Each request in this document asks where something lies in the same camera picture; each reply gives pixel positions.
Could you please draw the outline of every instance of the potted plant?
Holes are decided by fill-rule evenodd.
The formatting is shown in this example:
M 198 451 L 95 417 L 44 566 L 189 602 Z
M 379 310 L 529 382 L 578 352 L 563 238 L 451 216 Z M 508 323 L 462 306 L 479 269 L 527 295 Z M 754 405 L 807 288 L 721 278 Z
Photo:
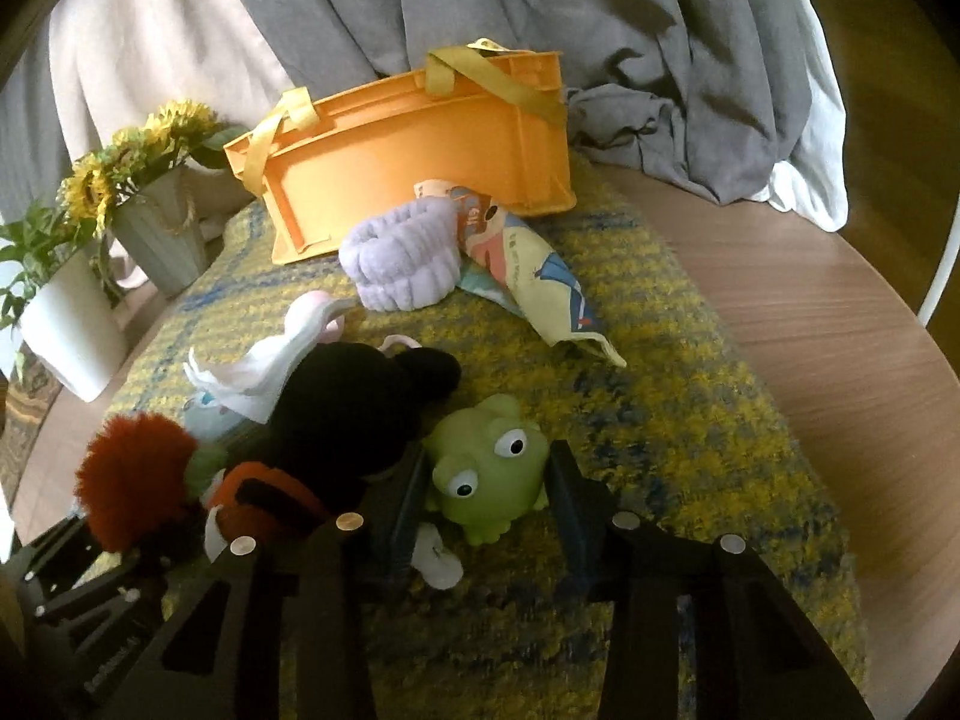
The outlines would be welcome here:
M 142 127 L 126 127 L 73 165 L 61 183 L 70 218 L 112 230 L 165 295 L 176 295 L 208 266 L 193 199 L 182 184 L 188 158 L 227 167 L 223 144 L 245 132 L 225 127 L 192 100 L 166 103 Z
M 0 329 L 16 325 L 23 341 L 61 383 L 95 399 L 123 365 L 127 342 L 85 247 L 92 220 L 69 220 L 62 207 L 31 203 L 22 220 L 0 224 L 0 262 L 20 273 L 0 289 Z

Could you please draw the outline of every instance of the plush toy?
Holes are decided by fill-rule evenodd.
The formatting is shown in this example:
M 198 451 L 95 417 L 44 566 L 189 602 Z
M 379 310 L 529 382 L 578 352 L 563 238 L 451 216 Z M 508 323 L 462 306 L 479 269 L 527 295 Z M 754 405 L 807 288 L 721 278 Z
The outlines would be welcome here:
M 494 543 L 517 517 L 547 505 L 549 444 L 511 395 L 446 416 L 424 447 L 434 466 L 427 509 L 461 525 L 472 546 Z
M 438 349 L 388 357 L 362 343 L 316 346 L 293 371 L 268 424 L 267 454 L 224 469 L 203 495 L 208 555 L 237 536 L 301 536 L 359 503 L 368 480 L 396 464 L 421 429 L 421 408 L 450 395 L 460 366 Z M 172 420 L 114 416 L 90 443 L 77 496 L 90 530 L 125 551 L 184 517 L 210 451 Z

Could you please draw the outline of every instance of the black plush toy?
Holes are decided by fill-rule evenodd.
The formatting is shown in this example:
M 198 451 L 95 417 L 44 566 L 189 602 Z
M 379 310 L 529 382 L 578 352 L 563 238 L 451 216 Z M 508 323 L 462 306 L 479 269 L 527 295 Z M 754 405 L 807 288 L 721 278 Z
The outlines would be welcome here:
M 316 346 L 283 389 L 262 461 L 235 466 L 208 500 L 208 554 L 239 536 L 309 533 L 354 508 L 419 435 L 421 409 L 459 381 L 460 365 L 438 349 Z
M 354 508 L 364 480 L 400 460 L 421 411 L 447 398 L 460 365 L 426 347 L 386 357 L 363 343 L 325 343 L 301 362 L 270 420 L 267 460 L 307 485 L 332 514 Z

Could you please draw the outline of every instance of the yellow blue rug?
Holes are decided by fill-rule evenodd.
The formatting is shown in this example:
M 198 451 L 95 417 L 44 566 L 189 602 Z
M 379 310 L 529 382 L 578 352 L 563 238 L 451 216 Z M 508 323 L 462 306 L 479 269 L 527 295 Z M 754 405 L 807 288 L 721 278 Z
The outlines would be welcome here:
M 511 392 L 622 507 L 703 541 L 741 533 L 862 685 L 859 595 L 836 509 L 670 251 L 587 163 L 574 157 L 572 167 L 576 209 L 533 226 L 579 277 L 625 370 L 548 348 L 521 319 L 461 292 L 412 313 L 358 309 L 347 339 L 404 333 L 446 349 L 464 369 L 451 410 Z M 205 360 L 234 360 L 280 331 L 305 290 L 353 292 L 335 257 L 273 266 L 272 237 L 260 203 L 232 220 L 223 254 L 136 362 L 114 412 L 176 416 L 190 394 L 181 371 L 190 346 Z M 594 717 L 611 610 L 558 594 L 563 558 L 549 512 L 476 549 L 451 527 L 443 535 L 464 581 L 449 592 L 415 581 L 398 608 L 366 613 L 382 720 Z

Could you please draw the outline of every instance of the crate handle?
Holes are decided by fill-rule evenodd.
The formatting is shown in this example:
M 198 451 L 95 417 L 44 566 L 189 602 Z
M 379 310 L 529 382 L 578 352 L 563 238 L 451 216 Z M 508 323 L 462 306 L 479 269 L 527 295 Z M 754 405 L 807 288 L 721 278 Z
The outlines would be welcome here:
M 468 46 L 448 46 L 427 52 L 426 93 L 436 97 L 453 94 L 457 73 L 501 100 L 539 116 L 551 127 L 566 127 L 566 106 L 560 100 L 513 79 Z
M 263 170 L 267 167 L 270 146 L 284 119 L 290 119 L 296 129 L 309 129 L 320 123 L 320 116 L 314 110 L 310 92 L 305 86 L 284 92 L 277 107 L 250 134 L 247 159 L 243 165 L 243 185 L 258 197 L 266 191 Z

